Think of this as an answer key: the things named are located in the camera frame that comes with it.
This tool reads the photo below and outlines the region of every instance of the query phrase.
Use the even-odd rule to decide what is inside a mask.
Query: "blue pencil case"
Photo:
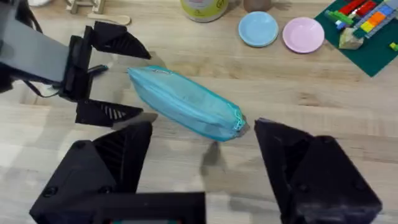
[[[178,73],[159,66],[127,72],[145,103],[198,134],[227,141],[246,124],[238,106]]]

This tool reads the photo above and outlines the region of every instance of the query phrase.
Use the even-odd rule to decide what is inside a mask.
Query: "plastic pouch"
[[[198,134],[227,141],[246,124],[238,106],[180,74],[159,66],[127,71],[145,103]]]

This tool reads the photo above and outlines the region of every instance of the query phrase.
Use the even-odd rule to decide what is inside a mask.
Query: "light wood surface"
[[[279,27],[314,17],[330,0],[274,2]],[[34,12],[44,32],[68,44],[82,35],[91,9],[71,15],[54,0]],[[280,38],[262,49],[244,45],[237,25],[245,11],[233,2],[217,21],[184,17],[178,0],[106,0],[105,14],[132,18],[129,31],[149,49],[150,61],[93,52],[91,64],[107,64],[91,97],[153,111],[136,95],[128,67],[161,65],[186,75],[239,105],[253,127],[265,117],[312,134],[337,138],[383,201],[375,223],[398,223],[398,60],[369,78],[325,42],[313,54],[287,50]],[[0,95],[0,223],[33,223],[28,211],[70,145],[95,139],[107,128],[74,124],[75,105],[40,99],[22,83]],[[159,116],[142,171],[140,192],[207,192],[211,224],[280,223],[253,130],[215,147]]]

